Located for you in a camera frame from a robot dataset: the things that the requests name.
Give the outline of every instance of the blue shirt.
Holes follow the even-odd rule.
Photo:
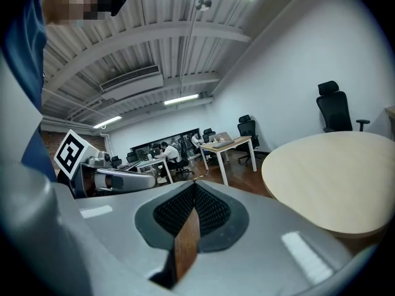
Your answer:
[[[3,36],[2,50],[15,79],[40,113],[46,41],[41,1],[28,0],[23,12],[12,21]],[[30,139],[22,163],[56,181],[51,159],[38,129]]]

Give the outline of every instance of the desk leg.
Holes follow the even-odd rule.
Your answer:
[[[224,185],[228,186],[229,184],[228,184],[227,174],[225,173],[225,168],[223,167],[221,153],[216,152],[216,154],[217,154],[217,158],[218,158],[218,163],[220,164],[223,183],[224,183]]]
[[[163,164],[164,164],[164,166],[165,166],[165,168],[166,168],[166,172],[167,172],[168,179],[170,180],[170,183],[173,184],[173,179],[172,179],[172,176],[170,175],[170,171],[169,171],[168,168],[167,168],[167,163],[166,163],[166,161],[163,161]]]
[[[206,170],[208,171],[209,170],[209,166],[207,165],[206,156],[204,155],[202,147],[200,147],[200,154],[202,155],[204,166],[206,167]]]
[[[248,140],[249,154],[251,155],[252,170],[257,171],[257,163],[255,161],[254,147],[252,146],[251,138]]]

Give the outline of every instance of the headrest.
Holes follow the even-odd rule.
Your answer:
[[[328,82],[319,84],[318,90],[320,91],[321,96],[326,96],[328,94],[339,91],[339,86],[334,81],[328,81]]]
[[[249,115],[245,115],[239,118],[239,123],[245,123],[247,121],[251,121],[251,117]]]

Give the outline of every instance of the white wall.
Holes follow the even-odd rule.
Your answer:
[[[335,80],[367,131],[391,137],[383,109],[395,105],[392,50],[359,0],[294,0],[254,41],[208,107],[213,130],[239,135],[238,118],[257,121],[260,150],[322,133],[317,85]]]
[[[200,128],[201,134],[211,127],[203,105],[169,112],[109,132],[114,155],[126,162],[130,148]]]

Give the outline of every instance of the wooden floor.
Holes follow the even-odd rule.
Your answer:
[[[263,160],[257,159],[257,172],[253,172],[251,161],[249,161],[248,166],[244,165],[245,159],[242,160],[241,164],[238,163],[237,159],[244,156],[244,153],[233,150],[229,150],[228,153],[230,161],[227,163],[224,159],[223,163],[227,173],[229,186],[241,189],[246,192],[271,197],[262,180],[261,168],[264,158]],[[189,174],[188,176],[184,176],[184,180],[191,180],[198,176],[205,175],[206,173],[204,163],[203,161],[200,161],[199,158],[189,162],[189,169],[194,171],[194,175]],[[223,183],[220,168],[218,164],[215,163],[210,163],[209,174],[199,179],[221,184]],[[183,181],[181,177],[174,177],[173,180],[174,182]],[[383,234],[384,231],[381,231],[378,234],[363,239],[338,239],[350,250],[353,255],[355,255],[369,245],[378,243]],[[175,239],[175,262],[178,279],[180,279],[193,264],[197,255],[197,246],[199,240],[199,218],[194,209]]]

